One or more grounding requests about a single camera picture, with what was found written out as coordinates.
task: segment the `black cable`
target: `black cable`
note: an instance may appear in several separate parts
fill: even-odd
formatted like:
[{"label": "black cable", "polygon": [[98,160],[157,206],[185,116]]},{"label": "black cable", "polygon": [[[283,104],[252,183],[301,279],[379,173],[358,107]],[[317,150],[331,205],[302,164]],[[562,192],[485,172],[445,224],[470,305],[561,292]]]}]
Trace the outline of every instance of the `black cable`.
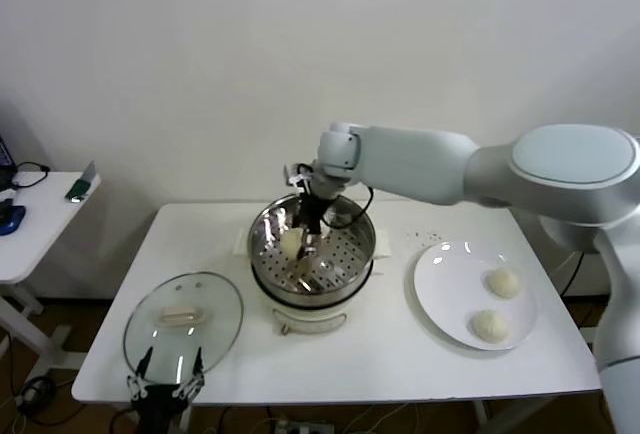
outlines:
[{"label": "black cable", "polygon": [[573,270],[573,274],[571,275],[571,279],[569,279],[569,282],[567,283],[567,285],[564,286],[564,289],[560,293],[560,297],[564,297],[564,295],[567,293],[567,291],[571,287],[571,284],[573,284],[573,281],[575,281],[576,276],[578,275],[578,271],[580,270],[580,266],[582,266],[582,261],[583,260],[584,260],[584,252],[582,254],[580,254],[580,259],[578,259],[578,263],[576,264],[576,268]]},{"label": "black cable", "polygon": [[2,431],[0,431],[0,433],[5,434],[5,432],[9,432],[9,428],[11,426],[13,426],[14,422],[16,422],[16,418],[15,417],[13,419],[11,419],[11,421],[9,421],[9,424],[7,424],[7,427],[5,427]]},{"label": "black cable", "polygon": [[369,200],[367,201],[367,204],[362,208],[362,210],[358,214],[353,216],[353,219],[351,219],[351,221],[349,221],[347,224],[344,224],[344,225],[340,226],[340,225],[335,225],[335,224],[328,223],[323,217],[322,218],[322,222],[324,223],[324,225],[327,226],[327,227],[330,227],[331,229],[346,229],[347,227],[351,227],[356,222],[358,222],[360,220],[360,218],[365,215],[365,213],[367,212],[367,209],[369,209],[369,206],[373,202],[373,189],[371,187],[369,187],[369,186],[367,186],[367,189],[369,189]]},{"label": "black cable", "polygon": [[595,304],[592,304],[587,313],[584,315],[582,320],[578,323],[578,329],[584,326],[584,324],[589,320],[591,314],[593,313],[593,309],[595,308]]},{"label": "black cable", "polygon": [[16,397],[18,391],[13,383],[13,338],[10,333],[7,333],[7,337],[9,338],[9,388],[11,389],[11,395]]},{"label": "black cable", "polygon": [[51,171],[51,168],[49,166],[45,166],[44,164],[40,164],[38,162],[31,162],[31,161],[21,162],[16,166],[16,169],[20,169],[22,166],[36,166],[40,169],[41,172],[44,173],[44,175],[40,179],[33,181],[31,184],[16,184],[12,182],[11,187],[14,189],[27,189],[29,187],[35,186],[36,184],[40,184],[47,177],[49,177],[49,171]]},{"label": "black cable", "polygon": [[273,416],[273,411],[269,406],[264,406],[267,410],[267,419],[269,419],[269,432],[274,432],[276,430],[275,426],[275,417]]},{"label": "black cable", "polygon": [[133,412],[135,409],[132,407],[128,407],[127,409],[122,409],[117,411],[113,416],[111,416],[111,421],[109,421],[109,434],[115,434],[116,432],[116,421],[120,419],[125,414],[129,414]]},{"label": "black cable", "polygon": [[604,422],[606,422],[611,429],[615,430],[615,428],[613,427],[613,422],[611,422],[611,417],[606,412],[605,402],[606,399],[604,398],[604,394],[600,393],[600,399],[598,399],[598,408],[600,409],[600,415],[602,415]]},{"label": "black cable", "polygon": [[82,412],[82,410],[87,407],[86,404],[81,404],[80,407],[78,409],[76,409],[74,412],[72,412],[71,414],[69,414],[67,417],[60,419],[59,421],[55,421],[55,422],[45,422],[45,421],[39,421],[38,419],[36,419],[35,417],[30,417],[25,415],[25,417],[33,422],[34,424],[37,424],[38,426],[42,426],[42,427],[56,427],[56,426],[61,426],[63,424],[66,424],[67,422],[69,422],[71,419],[73,419],[74,417],[76,417],[78,414],[80,414],[80,412]]},{"label": "black cable", "polygon": [[[13,383],[13,375],[14,375],[14,369],[13,369],[13,339],[11,334],[7,334],[7,336],[9,337],[9,386],[11,388],[11,394],[13,395],[13,397],[17,397],[18,395],[22,394],[22,391],[20,393],[17,392],[15,385]],[[25,386],[23,387],[23,390],[25,388],[30,389],[32,387],[30,387],[30,384],[25,384]],[[33,422],[34,424],[37,424],[39,426],[43,426],[43,427],[56,427],[56,426],[61,426],[63,424],[66,424],[67,422],[69,422],[71,419],[73,419],[74,417],[76,417],[78,414],[80,414],[80,411],[82,411],[85,407],[87,407],[86,404],[82,404],[78,409],[76,409],[74,412],[72,412],[71,414],[69,414],[67,417],[59,420],[59,421],[55,421],[55,422],[46,422],[46,421],[40,421],[38,419],[36,419],[35,417],[33,417],[31,414],[28,414],[26,412],[24,412],[23,410],[20,409],[20,406],[18,406],[18,412],[22,415],[24,415],[29,421]]]},{"label": "black cable", "polygon": [[220,419],[218,419],[218,429],[216,432],[218,434],[222,434],[224,428],[224,417],[227,415],[227,412],[231,410],[231,406],[227,406],[222,410],[222,414],[220,414]]}]

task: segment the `white plate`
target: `white plate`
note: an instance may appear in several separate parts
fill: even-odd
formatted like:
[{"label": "white plate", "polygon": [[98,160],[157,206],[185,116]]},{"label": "white plate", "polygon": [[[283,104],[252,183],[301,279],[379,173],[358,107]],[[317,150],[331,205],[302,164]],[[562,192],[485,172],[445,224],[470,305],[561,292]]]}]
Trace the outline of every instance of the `white plate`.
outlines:
[{"label": "white plate", "polygon": [[[522,282],[514,299],[502,299],[486,286],[486,278],[498,267],[509,267]],[[477,243],[455,241],[433,246],[420,257],[414,272],[418,300],[427,315],[454,339],[489,351],[512,349],[524,341],[536,322],[536,304],[518,271],[501,254]],[[492,344],[480,339],[471,319],[485,309],[495,309],[509,323],[509,337]]]}]

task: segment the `floor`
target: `floor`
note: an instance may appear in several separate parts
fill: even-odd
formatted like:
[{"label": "floor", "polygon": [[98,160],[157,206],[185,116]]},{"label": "floor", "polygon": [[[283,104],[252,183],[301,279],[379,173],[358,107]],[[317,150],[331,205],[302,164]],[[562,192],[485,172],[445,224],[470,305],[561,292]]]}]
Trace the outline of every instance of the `floor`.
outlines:
[{"label": "floor", "polygon": [[[584,326],[595,325],[602,312],[601,307],[588,304],[569,306],[569,310],[576,323]],[[73,351],[87,351],[106,311],[107,307],[103,306],[50,305],[46,307],[45,313],[41,316],[32,316],[31,319],[46,333],[51,333],[58,324],[71,324],[73,331],[65,347]],[[15,341],[14,360],[14,382],[19,387],[36,357],[28,348]],[[3,373],[0,376],[1,404],[10,396],[8,355],[3,356],[0,360],[0,372]],[[69,380],[73,373],[54,371],[51,375],[56,381],[63,382]],[[73,413],[79,404],[72,399],[70,391],[70,385],[60,388],[54,402],[39,415],[39,419],[52,422]],[[512,402],[517,401],[492,401],[489,403],[489,408],[495,414],[508,407]],[[274,417],[286,416],[294,420],[328,421],[336,426],[337,433],[342,433],[346,427],[349,427],[350,433],[364,433],[369,432],[368,430],[383,416],[398,407],[400,406],[323,405],[232,408],[226,410],[223,430],[225,434],[269,434],[269,423],[265,419],[271,415]],[[107,433],[109,421],[114,412],[115,410],[110,406],[91,405],[85,407],[77,416],[62,426],[41,427],[29,422],[22,432],[26,434]],[[222,412],[223,408],[195,409],[190,432],[194,434],[215,433],[214,429],[218,426]],[[362,417],[348,426],[352,420],[363,413],[365,414]],[[12,428],[16,434],[20,432],[22,425],[13,425],[15,416],[15,406],[11,402],[0,408],[0,429],[4,429],[0,430],[0,434],[10,433]],[[375,428],[375,433],[468,434],[475,432],[476,429],[477,423],[470,402],[443,402],[408,405],[383,420]],[[116,425],[118,434],[133,434],[134,430],[134,424],[127,418],[118,420]],[[587,393],[567,395],[556,399],[512,431],[513,434],[537,434],[540,432],[545,434],[565,434],[567,432],[611,434],[614,431],[610,425],[606,404],[600,393]]]}]

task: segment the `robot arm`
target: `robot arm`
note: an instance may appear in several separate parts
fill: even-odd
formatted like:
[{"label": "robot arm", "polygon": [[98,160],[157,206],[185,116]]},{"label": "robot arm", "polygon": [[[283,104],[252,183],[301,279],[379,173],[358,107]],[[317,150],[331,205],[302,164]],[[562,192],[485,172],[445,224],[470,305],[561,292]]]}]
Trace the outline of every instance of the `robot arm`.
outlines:
[{"label": "robot arm", "polygon": [[349,184],[439,205],[515,206],[542,217],[557,242],[600,252],[612,293],[595,356],[616,428],[640,416],[640,145],[607,127],[554,125],[514,143],[479,147],[468,137],[333,124],[322,135],[309,192],[334,199]]}]

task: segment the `cable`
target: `cable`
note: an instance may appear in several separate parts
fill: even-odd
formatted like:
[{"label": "cable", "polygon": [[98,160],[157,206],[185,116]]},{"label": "cable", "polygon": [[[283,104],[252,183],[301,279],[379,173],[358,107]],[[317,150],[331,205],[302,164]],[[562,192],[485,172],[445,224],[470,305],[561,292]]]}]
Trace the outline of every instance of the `cable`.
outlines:
[{"label": "cable", "polygon": [[116,411],[113,416],[111,416],[111,421],[109,421],[109,434],[115,434],[116,432],[116,421],[120,419],[122,416],[133,412],[135,409],[133,407],[128,407],[127,409],[121,409]]},{"label": "cable", "polygon": [[68,386],[69,384],[73,384],[75,380],[76,380],[76,377],[74,376],[71,379],[67,379],[66,381],[62,381],[62,382],[56,384],[56,387]]},{"label": "cable", "polygon": [[254,424],[254,426],[251,428],[251,432],[249,432],[249,434],[254,434],[256,432],[256,429],[261,426],[262,424],[264,424],[265,422],[271,422],[271,421],[279,421],[280,419],[274,419],[271,417],[267,417],[266,419],[262,419],[258,422],[256,422]]},{"label": "cable", "polygon": [[[39,377],[34,377],[32,379],[29,379],[29,381],[27,383],[25,383],[25,385],[22,387],[22,389],[20,390],[20,392],[17,392],[15,385],[13,383],[13,374],[14,374],[14,366],[13,366],[13,338],[11,336],[11,334],[7,334],[7,336],[9,337],[9,386],[11,388],[11,394],[13,395],[13,397],[18,397],[18,396],[23,396],[24,392],[26,390],[29,389],[36,389],[38,390],[35,386],[38,382],[45,382],[47,383],[47,385],[50,387],[50,391],[48,391],[47,394],[50,394],[50,399],[53,399],[53,396],[55,395],[55,388],[56,385],[55,383],[48,377],[46,376],[39,376]],[[69,414],[67,417],[59,420],[59,421],[54,421],[54,422],[47,422],[47,421],[40,421],[39,419],[36,419],[35,417],[33,417],[33,414],[28,413],[25,411],[25,409],[28,409],[28,405],[25,404],[21,404],[19,406],[17,406],[18,412],[20,414],[22,414],[27,420],[33,422],[34,424],[37,424],[39,426],[42,427],[56,427],[56,426],[61,426],[62,424],[66,424],[67,422],[69,422],[71,419],[73,419],[74,417],[76,417],[78,414],[80,414],[80,412],[87,407],[86,404],[82,404],[78,409],[76,409],[74,412],[72,412],[71,414]]]},{"label": "cable", "polygon": [[6,434],[7,432],[9,432],[9,428],[13,427],[13,423],[16,422],[16,418],[14,417],[13,419],[11,419],[11,421],[9,422],[9,424],[6,425],[6,427],[0,431],[1,434]]},{"label": "cable", "polygon": [[604,419],[604,422],[606,422],[607,425],[612,430],[615,431],[615,428],[613,427],[613,422],[611,422],[611,417],[607,414],[606,400],[604,398],[604,394],[603,393],[600,393],[600,399],[598,399],[598,408],[600,409],[600,415]]},{"label": "cable", "polygon": [[2,409],[4,406],[6,406],[7,404],[9,404],[11,401],[14,401],[14,400],[15,398],[13,396],[7,397],[4,401],[2,401],[2,404],[0,404],[0,409]]},{"label": "cable", "polygon": [[[16,432],[16,423],[18,422],[19,419],[22,420],[22,428],[18,432]],[[11,432],[13,434],[22,434],[26,428],[27,428],[27,416],[25,416],[24,414],[21,414],[13,420],[13,424],[11,425]]]},{"label": "cable", "polygon": [[353,426],[356,422],[358,422],[360,419],[362,419],[364,416],[366,416],[367,414],[369,414],[371,412],[371,409],[373,409],[373,406],[369,406],[367,407],[363,412],[361,412],[360,414],[358,414],[356,417],[354,417],[353,419],[351,419],[351,421],[349,421],[349,423],[347,424],[347,427],[345,427],[342,430],[342,434],[347,434],[347,431],[349,430],[349,428],[351,426]]},{"label": "cable", "polygon": [[393,416],[394,414],[396,414],[396,413],[400,412],[402,409],[404,409],[404,408],[405,408],[405,407],[407,407],[408,405],[409,405],[409,404],[403,404],[403,405],[402,405],[402,406],[400,406],[400,407],[396,407],[396,408],[395,408],[393,411],[391,411],[390,413],[385,414],[384,416],[382,416],[382,417],[378,420],[378,422],[376,422],[373,426],[371,426],[371,428],[370,428],[368,431],[366,431],[366,434],[372,434],[372,433],[373,433],[373,431],[375,431],[375,430],[376,430],[376,428],[377,428],[380,424],[382,424],[382,422],[383,422],[384,420],[386,420],[386,419],[388,419],[389,417]]},{"label": "cable", "polygon": [[413,434],[418,434],[418,428],[420,427],[420,410],[418,409],[418,404],[414,404],[413,407],[416,410],[416,428],[413,431]]},{"label": "cable", "polygon": [[549,272],[549,277],[553,277],[556,274],[558,274],[567,264],[569,264],[571,259],[576,257],[576,254],[578,254],[578,253],[577,252],[572,252],[571,254],[569,254],[564,261],[562,261],[560,264],[558,264],[556,267],[554,267],[553,270],[551,270],[551,272]]},{"label": "cable", "polygon": [[578,271],[580,270],[580,266],[582,266],[582,261],[584,261],[584,252],[580,254],[580,258],[578,259],[578,263],[576,264],[576,268],[573,270],[573,274],[571,275],[571,279],[569,279],[569,282],[567,283],[567,285],[564,286],[564,289],[560,293],[560,297],[564,297],[564,295],[567,293],[567,291],[571,287],[571,284],[573,284],[573,281],[575,281],[576,276],[578,275]]},{"label": "cable", "polygon": [[16,166],[16,169],[20,169],[22,166],[36,166],[40,169],[41,172],[44,173],[44,175],[40,179],[33,181],[31,184],[16,184],[12,182],[11,187],[13,187],[14,189],[27,189],[29,187],[35,186],[36,184],[40,184],[47,177],[49,177],[49,171],[51,171],[51,168],[49,166],[45,166],[44,164],[40,164],[38,162],[31,162],[31,161],[21,162]]},{"label": "cable", "polygon": [[42,426],[42,427],[56,427],[56,426],[61,426],[63,424],[66,424],[67,422],[69,422],[71,419],[73,419],[74,417],[76,417],[78,414],[80,414],[80,412],[82,412],[82,410],[87,407],[86,404],[81,404],[80,407],[78,409],[76,409],[75,411],[73,411],[71,414],[69,414],[67,417],[64,417],[62,419],[60,419],[59,421],[55,421],[55,422],[46,422],[46,421],[40,421],[38,419],[36,419],[35,417],[29,417],[29,416],[25,416],[27,419],[29,419],[31,422],[33,422],[34,424],[37,424],[38,426]]},{"label": "cable", "polygon": [[324,217],[322,217],[321,219],[322,219],[322,222],[325,224],[325,226],[330,227],[331,229],[346,229],[347,227],[351,227],[356,222],[358,222],[360,220],[360,218],[365,215],[365,213],[367,212],[367,209],[369,209],[369,206],[373,202],[373,188],[367,186],[367,189],[369,189],[369,200],[367,201],[367,204],[362,208],[362,210],[358,214],[353,216],[353,219],[351,219],[351,221],[349,221],[347,224],[339,226],[339,225],[328,223],[324,219]]},{"label": "cable", "polygon": [[7,337],[9,338],[9,388],[11,389],[13,397],[16,397],[18,391],[13,383],[13,338],[10,332],[7,333]]},{"label": "cable", "polygon": [[582,320],[578,323],[578,329],[580,329],[581,327],[584,326],[584,324],[589,320],[589,318],[591,317],[591,314],[593,313],[593,309],[596,306],[594,304],[591,304],[591,307],[589,308],[589,310],[587,311],[587,313],[584,315],[584,317],[582,318]]},{"label": "cable", "polygon": [[220,414],[220,419],[218,419],[218,429],[216,429],[218,431],[218,434],[223,433],[224,417],[227,415],[227,412],[229,412],[230,410],[231,410],[231,406],[227,406],[222,410],[222,414]]},{"label": "cable", "polygon": [[[276,416],[273,415],[273,411],[271,410],[271,408],[269,406],[264,406],[265,409],[267,410],[267,417],[271,418],[271,419],[275,419]],[[270,422],[269,423],[269,432],[273,432],[275,431],[276,425],[275,422]]]}]

